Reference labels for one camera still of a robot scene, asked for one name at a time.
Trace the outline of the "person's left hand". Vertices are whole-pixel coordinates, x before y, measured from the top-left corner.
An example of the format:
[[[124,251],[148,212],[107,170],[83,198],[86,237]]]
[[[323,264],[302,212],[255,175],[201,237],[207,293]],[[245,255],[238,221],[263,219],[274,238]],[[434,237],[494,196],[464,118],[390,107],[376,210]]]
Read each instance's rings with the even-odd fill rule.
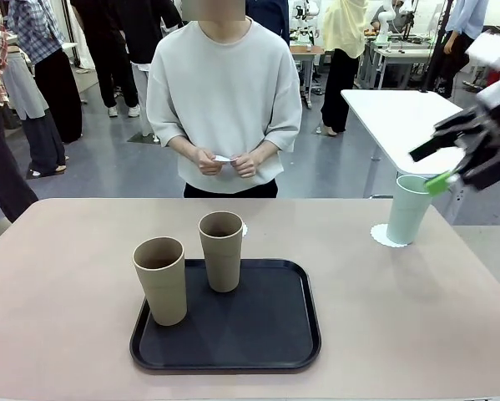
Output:
[[[260,162],[253,153],[244,153],[236,156],[230,163],[238,176],[245,179],[255,176]]]

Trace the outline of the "person's right hand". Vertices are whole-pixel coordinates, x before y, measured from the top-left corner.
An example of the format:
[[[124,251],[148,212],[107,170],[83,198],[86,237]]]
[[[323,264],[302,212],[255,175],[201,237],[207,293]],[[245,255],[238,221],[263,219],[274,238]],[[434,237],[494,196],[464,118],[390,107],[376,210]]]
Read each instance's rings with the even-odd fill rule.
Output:
[[[202,175],[218,175],[222,170],[223,164],[207,149],[196,148],[193,158]]]

